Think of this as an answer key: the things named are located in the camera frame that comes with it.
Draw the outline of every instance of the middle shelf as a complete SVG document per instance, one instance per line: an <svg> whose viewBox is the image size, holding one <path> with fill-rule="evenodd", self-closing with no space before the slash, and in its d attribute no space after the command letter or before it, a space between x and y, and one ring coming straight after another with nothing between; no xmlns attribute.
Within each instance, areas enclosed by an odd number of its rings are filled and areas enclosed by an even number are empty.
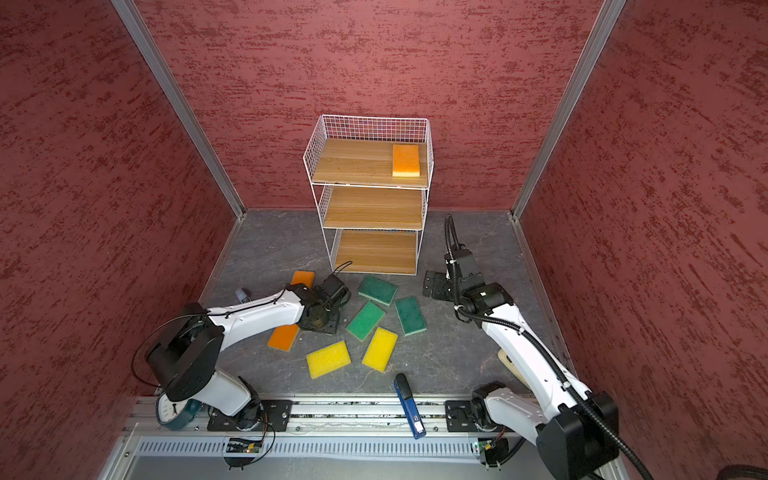
<svg viewBox="0 0 768 480"><path fill-rule="evenodd" d="M325 228L421 230L424 190L326 187Z"/></svg>

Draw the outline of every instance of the orange sponge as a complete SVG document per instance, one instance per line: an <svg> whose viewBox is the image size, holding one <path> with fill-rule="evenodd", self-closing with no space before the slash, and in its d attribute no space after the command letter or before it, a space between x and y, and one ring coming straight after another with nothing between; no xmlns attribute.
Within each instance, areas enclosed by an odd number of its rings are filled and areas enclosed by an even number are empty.
<svg viewBox="0 0 768 480"><path fill-rule="evenodd" d="M419 146L398 145L392 146L392 176L393 177L418 177L421 174L419 169Z"/></svg>
<svg viewBox="0 0 768 480"><path fill-rule="evenodd" d="M290 281L290 284L296 285L297 283L303 283L308 288L312 288L313 283L315 283L315 273L297 270L294 272L293 280ZM295 323L293 325L278 326L272 332L270 341L266 343L266 346L271 346L274 349L288 352L293 346L293 342L296 341L296 334L298 333L299 326Z"/></svg>

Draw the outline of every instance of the dark green sponge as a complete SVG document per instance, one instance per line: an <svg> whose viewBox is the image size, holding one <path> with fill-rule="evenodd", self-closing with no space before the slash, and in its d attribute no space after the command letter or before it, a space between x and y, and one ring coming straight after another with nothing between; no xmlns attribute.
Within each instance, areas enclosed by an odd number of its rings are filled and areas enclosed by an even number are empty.
<svg viewBox="0 0 768 480"><path fill-rule="evenodd" d="M397 316L400 317L400 325L402 325L402 331L405 333L405 336L423 332L427 329L422 311L416 302L416 297L409 296L395 300L395 308L397 309Z"/></svg>
<svg viewBox="0 0 768 480"><path fill-rule="evenodd" d="M395 298L397 286L368 275L362 281L360 290L357 290L357 293L365 298L370 298L371 300L375 300L388 306L392 303L392 299Z"/></svg>
<svg viewBox="0 0 768 480"><path fill-rule="evenodd" d="M381 320L383 316L384 310L381 310L372 302L368 302L362 310L360 310L360 313L355 315L355 318L349 322L346 329L362 342L373 329L376 328L376 325L378 325L379 320Z"/></svg>

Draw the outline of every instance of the red wall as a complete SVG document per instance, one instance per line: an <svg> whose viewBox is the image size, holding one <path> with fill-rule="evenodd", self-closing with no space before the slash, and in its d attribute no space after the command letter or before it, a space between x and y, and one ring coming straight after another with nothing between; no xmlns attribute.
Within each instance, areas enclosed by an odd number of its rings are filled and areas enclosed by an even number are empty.
<svg viewBox="0 0 768 480"><path fill-rule="evenodd" d="M248 207L314 206L320 114L432 119L430 206L509 208L601 0L137 0Z"/></svg>
<svg viewBox="0 0 768 480"><path fill-rule="evenodd" d="M656 478L768 467L768 4L627 3L523 224Z"/></svg>
<svg viewBox="0 0 768 480"><path fill-rule="evenodd" d="M0 476L90 479L233 214L109 2L3 2L0 84Z"/></svg>

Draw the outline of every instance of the shelf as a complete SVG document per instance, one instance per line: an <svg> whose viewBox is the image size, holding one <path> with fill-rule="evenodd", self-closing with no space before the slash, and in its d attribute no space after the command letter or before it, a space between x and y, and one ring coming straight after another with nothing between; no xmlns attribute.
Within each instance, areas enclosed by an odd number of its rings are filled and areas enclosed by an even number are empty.
<svg viewBox="0 0 768 480"><path fill-rule="evenodd" d="M334 187L325 228L422 229L421 190Z"/></svg>
<svg viewBox="0 0 768 480"><path fill-rule="evenodd" d="M427 144L419 144L419 177L392 176L391 141L326 140L317 161L314 184L362 185L370 187L427 188Z"/></svg>
<svg viewBox="0 0 768 480"><path fill-rule="evenodd" d="M344 230L336 265L351 260L348 273L416 274L416 232Z"/></svg>

